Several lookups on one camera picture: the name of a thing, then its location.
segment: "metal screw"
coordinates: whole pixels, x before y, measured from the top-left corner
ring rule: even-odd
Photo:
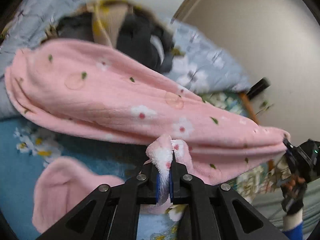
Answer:
[[[139,175],[137,176],[137,180],[145,180],[146,178],[147,178],[147,176],[144,175],[144,174],[139,174]]]
[[[98,189],[99,189],[99,191],[101,191],[101,192],[106,192],[106,191],[108,191],[108,189],[109,189],[109,185],[107,185],[107,184],[101,184]]]
[[[223,190],[223,191],[229,191],[230,189],[231,189],[231,186],[229,185],[229,184],[227,184],[227,183],[223,183],[223,184],[221,184],[221,189]]]
[[[184,180],[190,181],[190,180],[192,180],[192,175],[190,175],[190,174],[184,174],[184,175],[182,176],[182,178],[183,178]]]

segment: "beige wall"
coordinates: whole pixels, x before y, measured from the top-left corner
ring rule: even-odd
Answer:
[[[302,0],[201,0],[185,18],[228,49],[252,84],[269,78],[262,125],[320,141],[320,27]],[[258,112],[262,97],[253,102]]]

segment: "triangular cutout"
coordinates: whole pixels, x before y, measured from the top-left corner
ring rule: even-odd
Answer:
[[[97,202],[95,200],[90,201],[82,210],[80,210],[66,223],[66,227],[76,231],[79,234],[82,234],[96,203]]]
[[[240,203],[240,201],[234,200],[232,204],[236,210],[242,229],[246,234],[262,228],[262,221],[249,211],[242,203]]]

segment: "red flower center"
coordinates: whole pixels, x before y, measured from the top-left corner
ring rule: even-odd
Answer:
[[[145,115],[144,113],[140,113],[140,114],[139,114],[139,118],[140,118],[140,119],[145,119],[145,117],[146,117],[146,115]]]

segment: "blanket fold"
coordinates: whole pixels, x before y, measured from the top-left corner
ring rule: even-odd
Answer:
[[[24,117],[56,132],[143,145],[162,134],[183,139],[209,184],[282,153],[289,137],[204,103],[111,47],[85,41],[52,40],[18,51],[5,83]]]

